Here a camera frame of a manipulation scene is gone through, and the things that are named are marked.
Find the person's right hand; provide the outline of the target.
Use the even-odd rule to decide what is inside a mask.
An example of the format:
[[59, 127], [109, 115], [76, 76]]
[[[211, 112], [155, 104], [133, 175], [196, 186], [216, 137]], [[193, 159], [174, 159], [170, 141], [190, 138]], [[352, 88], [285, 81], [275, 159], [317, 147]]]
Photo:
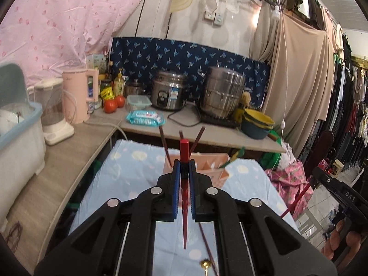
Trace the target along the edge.
[[340, 243], [345, 241], [349, 251], [348, 253], [346, 253], [343, 260], [341, 260], [340, 264], [337, 266], [338, 273], [343, 272], [345, 268], [352, 262], [354, 257], [358, 254], [363, 241], [367, 239], [367, 232], [359, 234], [354, 231], [349, 231], [348, 234], [345, 236], [345, 239], [342, 239], [341, 234], [344, 228], [344, 224], [344, 220], [340, 220], [336, 224], [336, 227], [332, 231], [330, 238], [328, 238], [328, 240], [324, 244], [324, 247], [321, 249], [321, 253], [329, 260], [332, 260], [335, 251], [339, 248]]

